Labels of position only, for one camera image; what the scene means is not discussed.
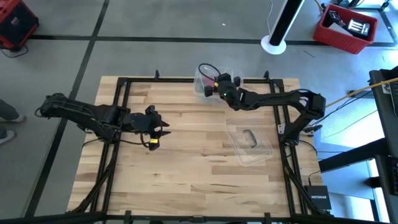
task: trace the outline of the person's foot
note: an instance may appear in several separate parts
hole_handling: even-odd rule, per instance
[[[17,133],[15,133],[14,131],[7,130],[7,137],[5,137],[4,139],[0,139],[0,146],[13,140],[15,137],[17,137]]]
[[[18,118],[16,119],[12,119],[12,120],[6,120],[4,118],[0,118],[0,123],[5,123],[5,122],[14,122],[14,123],[20,123],[20,122],[24,122],[26,120],[25,115],[19,115]]]

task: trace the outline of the wooden table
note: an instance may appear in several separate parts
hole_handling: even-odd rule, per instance
[[[112,104],[118,77],[102,77],[96,105]],[[300,88],[298,79],[284,79],[285,90]],[[268,93],[269,85],[245,84],[258,93]],[[224,106],[201,103],[192,83],[133,83],[128,108],[143,112],[155,105],[172,133],[160,139],[160,148],[150,152],[142,146],[121,143],[113,180],[108,214],[135,215],[289,217],[282,163],[272,107],[235,112]],[[289,108],[291,120],[298,116]],[[230,118],[257,118],[267,127],[273,157],[253,166],[238,162],[225,133]],[[86,141],[95,139],[88,134]],[[139,142],[133,134],[123,139]],[[311,138],[302,138],[313,144]],[[75,208],[95,184],[102,142],[87,144],[82,151],[68,209]],[[306,144],[297,146],[303,179],[319,170],[315,151]],[[311,176],[313,185],[321,185],[319,173]],[[295,209],[300,212],[297,190],[293,187]],[[97,209],[102,204],[101,190]]]

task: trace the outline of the red crate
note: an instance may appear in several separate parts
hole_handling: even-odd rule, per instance
[[[358,19],[363,22],[369,23],[370,28],[368,38],[365,40],[324,27],[322,24],[329,10],[336,11],[340,15],[341,20],[343,20],[345,23],[347,23],[350,19]],[[373,18],[371,16],[365,16],[358,12],[354,12],[352,10],[342,8],[334,4],[330,4],[326,7],[322,18],[320,19],[317,28],[315,29],[313,39],[324,44],[337,47],[338,49],[345,50],[353,54],[358,54],[366,46],[373,43],[374,37],[376,36],[376,30],[376,18]]]

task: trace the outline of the robotic arm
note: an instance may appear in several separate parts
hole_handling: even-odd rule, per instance
[[[35,113],[43,118],[65,118],[73,121],[83,131],[92,130],[98,138],[109,143],[117,142],[117,136],[122,132],[140,134],[140,144],[151,151],[160,146],[160,137],[170,133],[163,131],[163,127],[168,127],[169,124],[162,121],[161,115],[153,105],[145,110],[145,114],[130,113],[129,108],[110,105],[94,106],[69,100],[62,93],[56,93],[46,96],[43,105]],[[149,142],[144,142],[143,134],[149,134]]]
[[[258,94],[243,88],[238,88],[240,78],[231,81],[231,75],[224,73],[216,77],[214,86],[205,87],[205,96],[213,93],[227,102],[235,111],[256,110],[262,106],[293,106],[300,112],[300,116],[290,124],[286,124],[282,142],[296,146],[299,143],[300,132],[314,119],[320,119],[325,115],[326,99],[309,90],[294,90],[287,93]]]

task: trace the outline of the red case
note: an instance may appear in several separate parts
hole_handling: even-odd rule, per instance
[[[363,22],[369,23],[370,30],[369,30],[368,39],[366,40],[360,39],[324,27],[322,24],[329,10],[336,11],[340,15],[341,20],[343,20],[345,23],[347,23],[350,19],[358,19]],[[376,30],[377,30],[376,18],[373,18],[371,16],[365,16],[358,12],[354,12],[352,10],[342,8],[334,4],[330,4],[326,7],[325,12],[322,15],[322,18],[320,19],[317,28],[315,29],[315,33],[313,34],[313,39],[322,42],[324,44],[337,47],[338,49],[345,50],[353,54],[358,54],[366,46],[374,42],[374,37],[376,36]]]
[[[24,8],[24,15],[17,15],[17,17],[21,16],[23,17],[23,19],[34,19],[34,24],[27,32],[23,33],[23,39],[21,41],[18,41],[17,44],[15,43],[15,41],[8,39],[4,34],[0,33],[0,46],[5,49],[20,50],[27,41],[27,39],[39,26],[38,18],[21,0],[0,0],[0,25],[6,22],[5,20],[10,16],[11,12],[13,12],[13,10],[15,10],[17,6],[22,6]]]

